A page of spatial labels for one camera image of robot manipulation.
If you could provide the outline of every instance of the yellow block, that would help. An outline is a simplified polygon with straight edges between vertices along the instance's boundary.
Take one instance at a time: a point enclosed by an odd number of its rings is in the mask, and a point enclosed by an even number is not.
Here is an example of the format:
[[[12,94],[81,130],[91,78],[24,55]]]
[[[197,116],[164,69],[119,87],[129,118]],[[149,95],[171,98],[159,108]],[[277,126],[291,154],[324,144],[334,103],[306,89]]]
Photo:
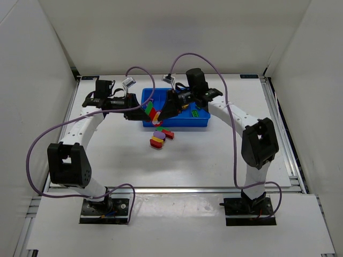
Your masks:
[[[154,137],[154,136],[152,136],[151,139],[154,140],[154,141],[156,141],[156,142],[158,142],[158,143],[164,143],[164,141],[163,141],[162,139],[159,139],[159,138]]]
[[[161,112],[158,111],[158,112],[155,114],[155,117],[152,119],[153,122],[155,122],[155,121],[158,119],[158,117],[160,116],[160,113],[161,113]]]

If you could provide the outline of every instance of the green block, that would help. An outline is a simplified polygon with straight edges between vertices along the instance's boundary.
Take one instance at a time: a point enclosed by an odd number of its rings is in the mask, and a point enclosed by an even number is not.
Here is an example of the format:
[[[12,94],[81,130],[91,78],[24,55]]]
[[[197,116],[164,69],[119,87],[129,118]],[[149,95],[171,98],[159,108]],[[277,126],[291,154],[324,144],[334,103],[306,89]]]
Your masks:
[[[199,118],[199,113],[197,110],[192,110],[192,116],[195,118]]]
[[[145,113],[149,115],[149,113],[151,112],[151,109],[154,107],[154,105],[152,104],[152,102],[149,102],[146,109],[145,109]]]
[[[169,131],[169,129],[165,128],[165,127],[156,127],[157,131],[162,131],[162,130],[166,130]]]

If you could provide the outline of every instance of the purple block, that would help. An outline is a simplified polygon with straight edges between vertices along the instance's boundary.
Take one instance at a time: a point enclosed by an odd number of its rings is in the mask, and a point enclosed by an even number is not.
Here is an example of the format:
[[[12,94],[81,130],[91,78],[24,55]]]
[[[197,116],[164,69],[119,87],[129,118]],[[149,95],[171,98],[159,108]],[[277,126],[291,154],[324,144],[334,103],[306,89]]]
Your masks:
[[[165,140],[166,139],[166,134],[164,134],[161,131],[155,131],[154,132],[154,137]]]

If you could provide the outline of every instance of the connector plug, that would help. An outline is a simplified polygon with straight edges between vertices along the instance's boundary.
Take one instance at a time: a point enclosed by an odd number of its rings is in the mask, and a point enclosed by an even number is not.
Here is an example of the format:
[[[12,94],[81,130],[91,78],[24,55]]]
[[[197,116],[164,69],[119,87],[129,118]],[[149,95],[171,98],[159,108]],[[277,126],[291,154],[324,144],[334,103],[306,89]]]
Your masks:
[[[122,85],[125,91],[125,95],[129,92],[129,88],[134,85],[136,83],[136,81],[134,80],[134,78],[129,77],[126,78],[125,80],[123,80]]]

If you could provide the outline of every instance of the green label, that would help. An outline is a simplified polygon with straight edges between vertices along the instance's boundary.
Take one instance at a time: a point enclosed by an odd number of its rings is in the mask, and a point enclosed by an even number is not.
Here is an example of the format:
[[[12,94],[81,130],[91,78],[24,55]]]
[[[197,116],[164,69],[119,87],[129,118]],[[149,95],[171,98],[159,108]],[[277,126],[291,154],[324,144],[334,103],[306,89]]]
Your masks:
[[[199,113],[197,110],[192,110],[192,116],[195,118],[199,118]]]

